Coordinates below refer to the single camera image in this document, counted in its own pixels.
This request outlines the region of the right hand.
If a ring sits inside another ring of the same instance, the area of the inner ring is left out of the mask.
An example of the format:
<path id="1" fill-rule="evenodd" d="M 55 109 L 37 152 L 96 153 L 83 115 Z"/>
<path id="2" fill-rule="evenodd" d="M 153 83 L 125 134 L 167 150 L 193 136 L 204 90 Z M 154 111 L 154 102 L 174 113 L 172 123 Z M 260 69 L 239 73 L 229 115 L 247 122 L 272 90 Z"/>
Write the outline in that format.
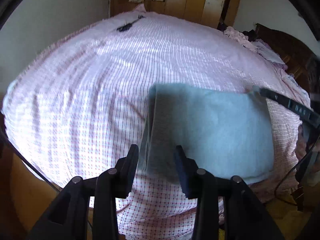
<path id="1" fill-rule="evenodd" d="M 295 155 L 301 160 L 306 155 L 306 141 L 303 137 L 303 126 L 298 127 L 298 139 L 296 142 Z"/>

